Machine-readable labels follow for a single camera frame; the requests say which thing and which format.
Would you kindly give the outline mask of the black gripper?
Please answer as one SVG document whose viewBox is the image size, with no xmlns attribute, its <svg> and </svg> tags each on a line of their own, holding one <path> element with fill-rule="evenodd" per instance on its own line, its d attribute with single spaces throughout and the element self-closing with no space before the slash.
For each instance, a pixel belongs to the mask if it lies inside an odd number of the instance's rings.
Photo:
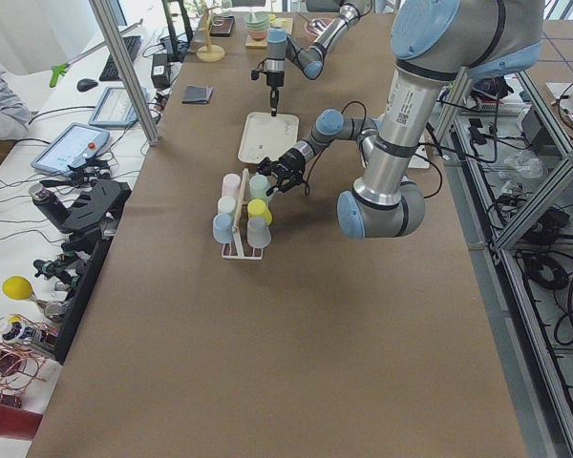
<svg viewBox="0 0 573 458">
<path fill-rule="evenodd" d="M 278 111 L 280 91 L 285 85 L 285 73 L 284 72 L 266 72 L 266 85 L 269 86 L 269 105 L 270 105 L 270 115 L 275 116 L 275 111 Z"/>
<path fill-rule="evenodd" d="M 302 153 L 294 148 L 289 149 L 278 160 L 264 157 L 256 168 L 256 173 L 264 176 L 275 174 L 276 183 L 265 192 L 274 195 L 277 192 L 285 193 L 295 186 L 304 183 L 306 159 Z"/>
</svg>

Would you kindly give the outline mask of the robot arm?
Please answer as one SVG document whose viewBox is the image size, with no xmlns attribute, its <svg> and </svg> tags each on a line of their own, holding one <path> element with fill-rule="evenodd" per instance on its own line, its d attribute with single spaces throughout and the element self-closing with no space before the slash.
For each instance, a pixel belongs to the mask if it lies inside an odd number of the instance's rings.
<svg viewBox="0 0 573 458">
<path fill-rule="evenodd" d="M 319 77 L 328 53 L 337 41 L 373 9 L 373 1 L 341 1 L 338 15 L 307 48 L 284 29 L 270 28 L 266 37 L 266 57 L 251 71 L 251 79 L 265 75 L 270 88 L 270 115 L 278 113 L 279 90 L 285 85 L 286 62 L 290 61 L 308 80 Z"/>
<path fill-rule="evenodd" d="M 326 110 L 278 160 L 264 158 L 258 173 L 274 177 L 273 190 L 284 193 L 304 183 L 307 163 L 332 141 L 353 140 L 365 171 L 338 198 L 343 233 L 354 239 L 411 234 L 424 218 L 425 202 L 406 172 L 442 87 L 460 69 L 479 80 L 533 66 L 541 53 L 543 10 L 541 1 L 407 2 L 393 22 L 395 73 L 380 120 Z"/>
</svg>

